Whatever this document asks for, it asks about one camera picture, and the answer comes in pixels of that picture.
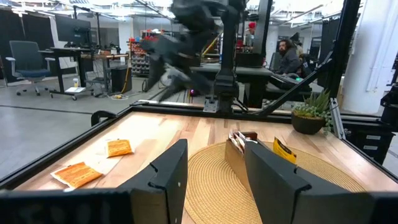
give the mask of black plant pot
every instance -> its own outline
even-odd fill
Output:
[[[292,113],[293,128],[303,134],[316,134],[325,125],[324,119],[308,119]]]

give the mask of office chair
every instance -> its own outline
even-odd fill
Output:
[[[12,40],[10,41],[10,48],[12,57],[6,57],[6,60],[11,62],[12,76],[32,82],[31,86],[24,85],[18,89],[17,95],[20,96],[21,90],[27,91],[28,88],[34,88],[37,96],[40,96],[39,88],[48,90],[47,86],[37,83],[51,75],[50,62],[55,61],[55,59],[45,58],[47,69],[43,69],[42,54],[39,52],[39,46],[36,42]]]

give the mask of cardboard box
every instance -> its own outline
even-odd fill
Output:
[[[250,137],[253,141],[257,141],[257,133],[242,133],[246,137]],[[238,176],[238,179],[241,181],[244,188],[246,188],[247,192],[253,197],[253,194],[250,189],[248,175],[246,173],[246,165],[244,163],[244,154],[240,152],[240,150],[232,143],[231,140],[226,141],[225,145],[225,159],[228,164],[231,166],[232,170]]]

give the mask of orange snack packet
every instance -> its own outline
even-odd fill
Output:
[[[102,176],[84,162],[68,166],[51,174],[55,179],[76,189]]]
[[[130,141],[126,139],[118,139],[114,141],[108,141],[106,143],[106,155],[107,158],[113,156],[121,156],[133,153]]]

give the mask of red object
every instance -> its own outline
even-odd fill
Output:
[[[250,22],[249,23],[249,28],[250,29],[255,29],[256,28],[256,23],[255,22]]]
[[[243,40],[237,40],[236,41],[236,46],[237,47],[243,47]]]

